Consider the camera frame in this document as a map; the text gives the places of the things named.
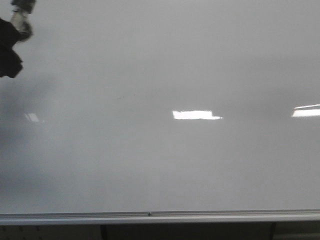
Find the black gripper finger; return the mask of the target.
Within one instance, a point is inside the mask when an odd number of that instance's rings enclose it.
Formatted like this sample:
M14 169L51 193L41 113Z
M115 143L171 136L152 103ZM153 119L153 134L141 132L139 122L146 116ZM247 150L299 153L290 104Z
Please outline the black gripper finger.
M0 77L15 78L23 69L20 56L13 50L20 33L9 22L0 19Z

